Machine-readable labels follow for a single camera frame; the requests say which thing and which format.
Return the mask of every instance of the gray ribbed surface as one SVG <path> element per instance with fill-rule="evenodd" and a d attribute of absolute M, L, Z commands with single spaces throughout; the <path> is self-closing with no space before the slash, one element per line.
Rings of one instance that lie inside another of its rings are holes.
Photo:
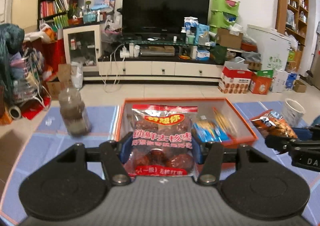
<path fill-rule="evenodd" d="M 114 187 L 90 213 L 67 222 L 29 218 L 21 226 L 305 226 L 302 217 L 265 222 L 232 210 L 213 187 L 194 183 L 191 177 L 137 177 L 134 183 Z"/>

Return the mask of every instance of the green cup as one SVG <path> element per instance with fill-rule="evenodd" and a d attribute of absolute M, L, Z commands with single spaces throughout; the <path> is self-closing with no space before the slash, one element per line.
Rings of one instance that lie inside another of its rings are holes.
<path fill-rule="evenodd" d="M 188 34 L 188 44 L 193 44 L 194 40 L 195 40 L 195 36 Z"/>

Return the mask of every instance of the stacked plastic bins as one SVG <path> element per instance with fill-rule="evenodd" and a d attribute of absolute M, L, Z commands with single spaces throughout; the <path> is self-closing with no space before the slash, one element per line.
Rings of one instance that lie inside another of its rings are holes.
<path fill-rule="evenodd" d="M 240 2 L 230 6 L 225 0 L 212 0 L 210 31 L 217 33 L 218 28 L 228 28 L 234 25 L 238 17 Z"/>

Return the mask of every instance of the tiled floor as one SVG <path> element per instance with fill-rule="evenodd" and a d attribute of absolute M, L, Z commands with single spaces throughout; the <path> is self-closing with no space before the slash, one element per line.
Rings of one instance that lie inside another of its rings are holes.
<path fill-rule="evenodd" d="M 125 98 L 208 98 L 227 97 L 231 102 L 254 101 L 284 101 L 291 98 L 298 101 L 306 110 L 303 119 L 309 124 L 320 115 L 320 91 L 308 86 L 306 93 L 285 91 L 268 95 L 247 94 L 222 94 L 214 86 L 189 86 L 189 85 L 107 85 L 87 84 L 81 89 L 81 96 L 87 106 L 119 105 Z M 53 101 L 52 106 L 59 106 L 58 101 Z M 39 125 L 46 112 L 41 112 L 32 121 L 20 119 L 12 124 L 0 127 L 0 195 L 1 186 L 4 184 L 10 167 L 13 165 L 20 147 L 28 140 Z"/>

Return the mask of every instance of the black tv screen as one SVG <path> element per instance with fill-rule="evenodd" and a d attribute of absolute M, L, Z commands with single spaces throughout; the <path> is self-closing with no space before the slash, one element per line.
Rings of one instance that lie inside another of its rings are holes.
<path fill-rule="evenodd" d="M 180 33 L 184 18 L 207 24 L 209 0 L 122 0 L 123 33 Z"/>

